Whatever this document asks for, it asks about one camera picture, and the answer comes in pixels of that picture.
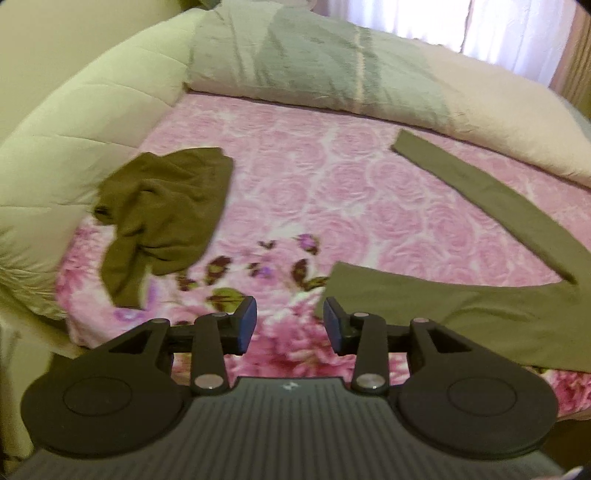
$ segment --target clothing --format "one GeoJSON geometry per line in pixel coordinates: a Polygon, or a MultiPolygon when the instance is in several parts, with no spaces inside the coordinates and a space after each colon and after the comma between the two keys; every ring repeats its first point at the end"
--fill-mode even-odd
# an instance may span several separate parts
{"type": "Polygon", "coordinates": [[[141,308],[147,273],[189,268],[222,215],[232,159],[220,148],[143,153],[99,187],[95,217],[117,227],[100,269],[118,307],[141,308]]]}
{"type": "Polygon", "coordinates": [[[392,149],[496,219],[560,275],[556,284],[486,287],[436,283],[337,263],[322,302],[390,324],[433,319],[515,362],[591,372],[591,253],[527,199],[482,170],[401,131],[392,149]]]}

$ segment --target floral pattern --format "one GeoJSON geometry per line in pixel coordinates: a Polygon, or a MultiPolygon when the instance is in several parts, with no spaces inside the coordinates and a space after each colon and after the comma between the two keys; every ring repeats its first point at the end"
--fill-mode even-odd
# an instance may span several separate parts
{"type": "MultiPolygon", "coordinates": [[[[428,280],[493,286],[558,281],[538,258],[458,192],[393,153],[400,125],[336,112],[189,94],[142,150],[221,146],[235,160],[227,205],[206,255],[186,272],[151,279],[145,310],[113,306],[99,269],[113,227],[83,219],[64,257],[57,299],[69,332],[95,347],[154,317],[173,325],[233,311],[256,297],[249,351],[228,356],[232,381],[352,375],[313,316],[330,270],[346,261],[428,280]]],[[[484,148],[410,129],[525,195],[591,247],[591,193],[484,148]]],[[[391,355],[391,381],[408,378],[391,355]]],[[[186,382],[186,355],[173,374],[186,382]]],[[[591,375],[539,370],[560,415],[591,408],[591,375]]]]}

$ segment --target wall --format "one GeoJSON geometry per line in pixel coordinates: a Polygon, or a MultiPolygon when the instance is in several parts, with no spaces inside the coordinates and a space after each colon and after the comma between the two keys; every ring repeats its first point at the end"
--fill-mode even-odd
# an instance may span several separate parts
{"type": "Polygon", "coordinates": [[[0,142],[49,93],[185,0],[4,0],[0,4],[0,142]]]}

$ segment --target ribbed surface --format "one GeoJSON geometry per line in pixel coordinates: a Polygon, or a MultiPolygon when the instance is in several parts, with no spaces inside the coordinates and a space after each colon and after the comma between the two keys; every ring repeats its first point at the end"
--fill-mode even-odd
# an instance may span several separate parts
{"type": "Polygon", "coordinates": [[[11,480],[530,480],[560,470],[539,453],[476,462],[412,437],[385,400],[340,379],[242,379],[196,400],[166,438],[110,460],[41,451],[11,480]]]}

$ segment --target white logo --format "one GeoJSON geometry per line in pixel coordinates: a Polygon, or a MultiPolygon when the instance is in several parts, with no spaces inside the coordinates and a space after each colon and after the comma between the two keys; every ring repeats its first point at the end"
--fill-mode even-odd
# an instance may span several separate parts
{"type": "Polygon", "coordinates": [[[284,383],[281,388],[283,388],[283,390],[287,390],[288,392],[295,390],[296,388],[299,388],[300,385],[297,384],[296,382],[289,382],[289,383],[284,383]]]}

